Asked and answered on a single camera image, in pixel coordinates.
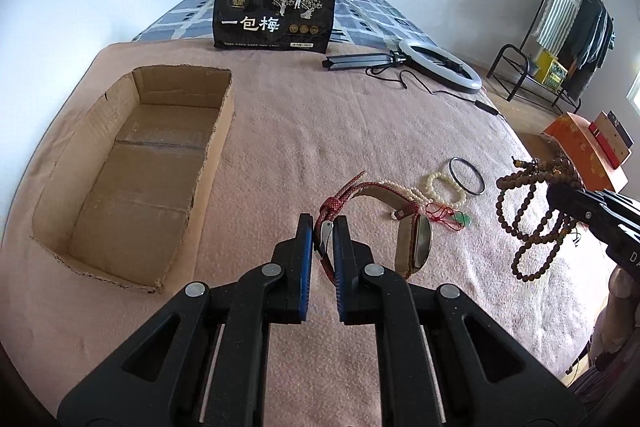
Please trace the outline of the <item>red strap wristwatch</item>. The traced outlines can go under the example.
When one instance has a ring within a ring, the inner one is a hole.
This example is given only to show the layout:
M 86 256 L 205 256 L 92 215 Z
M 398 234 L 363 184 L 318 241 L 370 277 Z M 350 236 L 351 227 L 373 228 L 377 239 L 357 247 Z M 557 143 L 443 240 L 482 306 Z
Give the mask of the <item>red strap wristwatch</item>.
M 390 180 L 363 181 L 361 171 L 346 182 L 319 209 L 312 241 L 322 267 L 332 283 L 335 270 L 328 254 L 334 221 L 345 205 L 356 197 L 370 197 L 390 207 L 390 219 L 398 223 L 395 271 L 405 280 L 418 273 L 431 252 L 432 227 L 426 210 L 432 200 L 416 187 L 406 187 Z

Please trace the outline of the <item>orange gift box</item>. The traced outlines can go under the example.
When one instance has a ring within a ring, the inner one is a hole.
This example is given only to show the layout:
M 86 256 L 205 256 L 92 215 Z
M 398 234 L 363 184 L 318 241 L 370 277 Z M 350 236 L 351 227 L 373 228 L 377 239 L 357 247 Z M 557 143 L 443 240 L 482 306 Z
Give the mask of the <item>orange gift box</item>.
M 590 121 L 586 118 L 564 113 L 555 118 L 541 135 L 570 158 L 587 190 L 620 193 L 628 183 L 626 173 L 622 167 L 614 168 L 608 162 L 589 126 Z

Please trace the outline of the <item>black clothes rack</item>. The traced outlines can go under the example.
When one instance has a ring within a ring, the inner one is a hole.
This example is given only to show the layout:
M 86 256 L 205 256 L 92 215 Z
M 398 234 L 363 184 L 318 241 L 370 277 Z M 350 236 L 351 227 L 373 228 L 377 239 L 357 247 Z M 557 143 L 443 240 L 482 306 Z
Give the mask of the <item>black clothes rack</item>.
M 500 48 L 487 78 L 504 101 L 577 112 L 614 46 L 614 17 L 603 0 L 540 0 L 521 43 Z

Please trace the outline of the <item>dark metal bangle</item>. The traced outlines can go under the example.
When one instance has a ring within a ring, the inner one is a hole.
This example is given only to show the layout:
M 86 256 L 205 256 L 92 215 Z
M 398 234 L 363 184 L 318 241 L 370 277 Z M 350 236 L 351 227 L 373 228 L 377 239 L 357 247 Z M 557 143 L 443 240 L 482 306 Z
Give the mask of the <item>dark metal bangle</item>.
M 448 160 L 448 171 L 454 182 L 463 192 L 471 196 L 483 195 L 486 191 L 486 181 L 480 169 L 462 157 Z

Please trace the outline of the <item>pink blanket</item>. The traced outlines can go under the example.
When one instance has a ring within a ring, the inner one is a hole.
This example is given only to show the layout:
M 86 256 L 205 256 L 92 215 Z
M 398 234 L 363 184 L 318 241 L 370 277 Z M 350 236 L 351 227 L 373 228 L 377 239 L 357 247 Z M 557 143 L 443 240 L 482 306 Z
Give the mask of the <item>pink blanket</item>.
M 204 40 L 113 44 L 101 51 L 40 142 L 18 188 L 1 253 L 1 340 L 37 398 L 64 395 L 166 301 L 163 294 L 84 277 L 32 236 L 32 216 L 75 124 L 120 77 L 142 65 L 229 69 L 234 116 L 204 217 L 195 275 L 227 284 L 270 259 L 357 173 L 416 186 L 471 161 L 489 184 L 527 150 L 500 118 L 362 74 L 322 68 L 307 52 L 223 51 Z M 555 375 L 587 343 L 608 293 L 613 262 L 589 233 L 565 239 L 549 272 L 522 283 L 510 265 L 518 241 L 497 221 L 497 189 L 465 205 L 470 225 L 442 225 L 417 284 L 458 285 Z

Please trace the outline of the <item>open cardboard box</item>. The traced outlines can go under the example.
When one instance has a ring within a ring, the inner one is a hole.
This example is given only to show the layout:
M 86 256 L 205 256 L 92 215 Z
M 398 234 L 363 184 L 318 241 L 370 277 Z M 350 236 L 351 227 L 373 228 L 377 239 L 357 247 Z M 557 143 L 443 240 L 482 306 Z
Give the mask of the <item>open cardboard box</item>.
M 74 272 L 122 288 L 185 284 L 232 113 L 228 69 L 127 72 L 56 158 L 32 216 L 35 241 Z

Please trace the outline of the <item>hanging clothes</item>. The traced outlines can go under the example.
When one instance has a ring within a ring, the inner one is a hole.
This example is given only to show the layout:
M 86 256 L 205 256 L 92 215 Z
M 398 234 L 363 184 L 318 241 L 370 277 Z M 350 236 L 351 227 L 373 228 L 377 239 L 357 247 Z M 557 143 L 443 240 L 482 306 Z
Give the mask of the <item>hanging clothes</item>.
M 566 70 L 561 88 L 578 101 L 614 49 L 614 18 L 603 0 L 544 0 L 532 36 Z

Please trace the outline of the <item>black snack bag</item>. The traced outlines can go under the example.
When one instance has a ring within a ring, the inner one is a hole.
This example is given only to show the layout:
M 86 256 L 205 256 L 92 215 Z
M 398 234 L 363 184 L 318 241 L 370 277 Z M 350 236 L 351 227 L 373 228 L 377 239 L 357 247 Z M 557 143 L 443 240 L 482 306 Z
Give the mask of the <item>black snack bag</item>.
M 336 0 L 214 0 L 221 49 L 326 52 Z

